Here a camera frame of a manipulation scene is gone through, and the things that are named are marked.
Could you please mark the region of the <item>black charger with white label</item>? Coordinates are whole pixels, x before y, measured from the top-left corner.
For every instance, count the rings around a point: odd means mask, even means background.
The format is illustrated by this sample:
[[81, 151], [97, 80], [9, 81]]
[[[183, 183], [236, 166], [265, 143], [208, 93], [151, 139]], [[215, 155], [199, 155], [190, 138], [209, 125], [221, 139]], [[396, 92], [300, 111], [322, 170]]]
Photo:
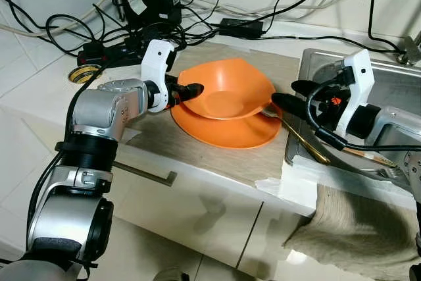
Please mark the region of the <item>black charger with white label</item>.
[[156, 22], [181, 22], [180, 0], [118, 0], [118, 7], [130, 29]]

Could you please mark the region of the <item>white paper towel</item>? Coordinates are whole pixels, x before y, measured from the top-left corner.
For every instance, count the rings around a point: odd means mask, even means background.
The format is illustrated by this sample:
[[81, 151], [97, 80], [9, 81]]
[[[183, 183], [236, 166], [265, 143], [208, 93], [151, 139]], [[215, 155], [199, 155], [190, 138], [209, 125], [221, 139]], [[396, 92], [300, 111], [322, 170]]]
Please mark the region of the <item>white paper towel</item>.
[[292, 163], [282, 164], [279, 176], [255, 181], [256, 188], [280, 200], [283, 208], [295, 214], [312, 217], [318, 206], [320, 167], [316, 161], [294, 157]]

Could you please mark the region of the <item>orange plastic plate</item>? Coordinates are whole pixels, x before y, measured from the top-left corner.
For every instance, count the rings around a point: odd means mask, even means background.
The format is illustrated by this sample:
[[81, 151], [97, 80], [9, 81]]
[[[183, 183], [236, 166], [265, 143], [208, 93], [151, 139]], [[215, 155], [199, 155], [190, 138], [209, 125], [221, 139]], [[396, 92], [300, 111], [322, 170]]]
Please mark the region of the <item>orange plastic plate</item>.
[[234, 120], [216, 120], [196, 115], [184, 105], [170, 110], [184, 132], [198, 141], [225, 149], [252, 149], [268, 145], [282, 129], [277, 118], [264, 115]]

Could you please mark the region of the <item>white tape roll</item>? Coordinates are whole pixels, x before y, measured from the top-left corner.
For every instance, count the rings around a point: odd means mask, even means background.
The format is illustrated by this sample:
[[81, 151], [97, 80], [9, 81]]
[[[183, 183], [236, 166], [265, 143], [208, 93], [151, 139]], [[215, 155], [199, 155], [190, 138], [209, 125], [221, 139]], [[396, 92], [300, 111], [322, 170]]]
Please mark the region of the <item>white tape roll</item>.
[[73, 68], [73, 70], [67, 74], [67, 79], [69, 82], [75, 84], [84, 84], [99, 77], [97, 71], [99, 71], [100, 68], [101, 66], [98, 64], [82, 64]]

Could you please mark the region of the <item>orange plastic bowl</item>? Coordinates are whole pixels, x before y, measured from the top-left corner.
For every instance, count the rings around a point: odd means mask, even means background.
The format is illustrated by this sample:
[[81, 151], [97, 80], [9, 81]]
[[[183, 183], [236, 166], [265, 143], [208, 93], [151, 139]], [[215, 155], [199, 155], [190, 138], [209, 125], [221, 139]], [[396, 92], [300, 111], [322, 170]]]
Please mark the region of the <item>orange plastic bowl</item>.
[[184, 105], [196, 115], [219, 120], [255, 115], [276, 92], [270, 79], [244, 59], [220, 59], [187, 68], [178, 75], [178, 84], [201, 84], [201, 94]]

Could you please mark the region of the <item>small black power adapter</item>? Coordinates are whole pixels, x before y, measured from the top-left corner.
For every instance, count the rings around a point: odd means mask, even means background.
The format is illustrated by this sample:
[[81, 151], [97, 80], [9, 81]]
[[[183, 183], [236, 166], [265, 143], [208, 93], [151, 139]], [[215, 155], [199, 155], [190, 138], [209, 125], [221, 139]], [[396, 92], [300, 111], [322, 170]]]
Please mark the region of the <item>small black power adapter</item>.
[[235, 38], [255, 39], [265, 34], [264, 23], [261, 20], [240, 20], [224, 17], [216, 24], [216, 27], [220, 35]]

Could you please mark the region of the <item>wooden chopstick with white band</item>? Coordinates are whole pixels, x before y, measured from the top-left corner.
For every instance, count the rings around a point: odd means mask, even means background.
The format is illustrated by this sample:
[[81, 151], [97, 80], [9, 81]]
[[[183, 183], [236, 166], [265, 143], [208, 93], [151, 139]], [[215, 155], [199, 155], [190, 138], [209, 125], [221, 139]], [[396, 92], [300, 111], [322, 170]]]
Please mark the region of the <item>wooden chopstick with white band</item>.
[[342, 149], [342, 152], [356, 155], [356, 157], [362, 157], [371, 161], [375, 161], [375, 163], [382, 164], [383, 166], [397, 167], [397, 164], [395, 164], [393, 161], [389, 160], [388, 158], [382, 157], [382, 155], [378, 153], [371, 153], [367, 151], [355, 151], [355, 149], [350, 149], [348, 147]]

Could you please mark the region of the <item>beige hanging towel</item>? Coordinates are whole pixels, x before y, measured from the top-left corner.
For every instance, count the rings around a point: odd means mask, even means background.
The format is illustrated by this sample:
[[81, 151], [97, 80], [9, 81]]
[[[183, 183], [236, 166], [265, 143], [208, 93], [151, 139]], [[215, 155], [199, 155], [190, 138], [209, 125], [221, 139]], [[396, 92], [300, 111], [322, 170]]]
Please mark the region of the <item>beige hanging towel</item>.
[[414, 210], [319, 185], [314, 215], [284, 247], [377, 281], [410, 281], [417, 232]]

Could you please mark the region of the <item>stainless steel sink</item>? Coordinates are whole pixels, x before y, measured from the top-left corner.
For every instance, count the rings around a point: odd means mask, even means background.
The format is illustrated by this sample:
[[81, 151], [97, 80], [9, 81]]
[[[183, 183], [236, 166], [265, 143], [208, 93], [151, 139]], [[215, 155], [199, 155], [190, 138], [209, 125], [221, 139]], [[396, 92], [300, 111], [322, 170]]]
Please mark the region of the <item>stainless steel sink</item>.
[[[352, 68], [345, 66], [345, 57], [332, 56], [319, 50], [308, 49], [303, 61], [304, 77], [298, 80], [312, 80], [312, 82], [324, 83], [328, 80], [340, 80], [342, 83], [352, 84], [354, 82]], [[383, 109], [402, 109], [414, 115], [421, 115], [421, 79], [419, 71], [412, 68], [397, 66], [394, 64], [371, 61], [375, 85], [371, 89], [367, 103], [376, 105]], [[319, 130], [316, 133], [312, 128], [304, 124], [314, 138], [321, 141], [322, 145], [333, 149], [335, 152], [342, 152], [334, 146], [330, 146], [322, 137], [327, 136], [327, 130]], [[381, 165], [355, 166], [356, 172], [364, 173], [369, 178], [391, 182], [398, 188], [407, 191], [412, 190], [413, 181], [410, 179], [412, 168], [416, 167], [419, 160], [419, 151], [412, 146], [412, 140], [398, 130], [384, 128], [381, 137], [377, 140], [378, 145], [386, 145], [387, 151], [367, 151], [378, 153], [397, 164], [397, 167]]]

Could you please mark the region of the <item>narrow white cabinet door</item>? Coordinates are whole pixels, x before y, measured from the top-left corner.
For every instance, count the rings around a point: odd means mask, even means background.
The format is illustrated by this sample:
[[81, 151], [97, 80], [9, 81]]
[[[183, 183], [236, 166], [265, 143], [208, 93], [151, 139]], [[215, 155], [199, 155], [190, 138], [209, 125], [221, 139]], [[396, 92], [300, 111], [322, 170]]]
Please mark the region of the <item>narrow white cabinet door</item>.
[[237, 269], [258, 279], [272, 279], [291, 253], [285, 248], [286, 241], [309, 221], [307, 216], [263, 203]]

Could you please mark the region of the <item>metal faucet pipe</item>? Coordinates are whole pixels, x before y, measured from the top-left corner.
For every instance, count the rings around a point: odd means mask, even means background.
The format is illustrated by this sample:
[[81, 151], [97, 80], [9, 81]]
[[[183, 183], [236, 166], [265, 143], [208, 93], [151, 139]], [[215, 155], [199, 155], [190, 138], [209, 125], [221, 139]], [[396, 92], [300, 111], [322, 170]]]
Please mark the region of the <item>metal faucet pipe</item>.
[[397, 61], [400, 62], [400, 64], [409, 66], [415, 66], [415, 64], [418, 64], [418, 62], [421, 61], [420, 44], [420, 32], [414, 37], [403, 36], [400, 41], [400, 47], [403, 52], [397, 56]]

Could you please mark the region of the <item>wide white cabinet door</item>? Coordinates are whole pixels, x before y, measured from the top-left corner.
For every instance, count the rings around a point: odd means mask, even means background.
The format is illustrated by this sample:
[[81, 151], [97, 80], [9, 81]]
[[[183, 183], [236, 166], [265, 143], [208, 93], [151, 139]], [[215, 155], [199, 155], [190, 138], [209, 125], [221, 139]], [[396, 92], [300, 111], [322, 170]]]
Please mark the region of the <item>wide white cabinet door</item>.
[[257, 281], [239, 264], [264, 203], [231, 182], [195, 168], [143, 168], [141, 176], [114, 168], [116, 215], [234, 270], [237, 281]]

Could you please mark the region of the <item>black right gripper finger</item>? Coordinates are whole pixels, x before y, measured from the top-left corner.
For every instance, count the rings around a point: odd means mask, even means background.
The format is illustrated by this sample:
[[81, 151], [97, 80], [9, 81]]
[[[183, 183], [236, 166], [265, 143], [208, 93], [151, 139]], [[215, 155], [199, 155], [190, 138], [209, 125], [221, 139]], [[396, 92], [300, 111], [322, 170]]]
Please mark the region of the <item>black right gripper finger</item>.
[[306, 101], [297, 95], [273, 93], [272, 103], [277, 109], [294, 116], [307, 116], [308, 111], [312, 113], [312, 109], [308, 109]]
[[[292, 82], [292, 89], [298, 94], [304, 95], [304, 97], [310, 95], [319, 86], [321, 86], [321, 83], [313, 82], [313, 80], [295, 80]], [[328, 88], [322, 88], [315, 96], [327, 97], [327, 94]]]

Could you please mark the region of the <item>grey robot foot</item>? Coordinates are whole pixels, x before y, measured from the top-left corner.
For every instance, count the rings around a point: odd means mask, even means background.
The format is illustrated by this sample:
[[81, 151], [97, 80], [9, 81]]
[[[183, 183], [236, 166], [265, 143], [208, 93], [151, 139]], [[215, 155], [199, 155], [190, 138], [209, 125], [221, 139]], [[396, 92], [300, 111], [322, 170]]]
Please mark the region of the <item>grey robot foot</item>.
[[190, 275], [180, 268], [165, 268], [154, 276], [152, 281], [191, 281]]

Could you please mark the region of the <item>black power strip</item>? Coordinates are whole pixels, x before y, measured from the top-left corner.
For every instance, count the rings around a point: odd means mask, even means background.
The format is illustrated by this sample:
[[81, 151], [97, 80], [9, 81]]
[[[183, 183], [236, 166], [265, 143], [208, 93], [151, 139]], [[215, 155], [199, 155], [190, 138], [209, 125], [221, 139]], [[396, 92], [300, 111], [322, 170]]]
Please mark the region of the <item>black power strip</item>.
[[150, 37], [129, 36], [123, 43], [106, 47], [102, 41], [89, 41], [82, 46], [82, 51], [76, 56], [78, 66], [85, 64], [102, 65], [115, 61], [112, 67], [123, 67], [141, 64]]

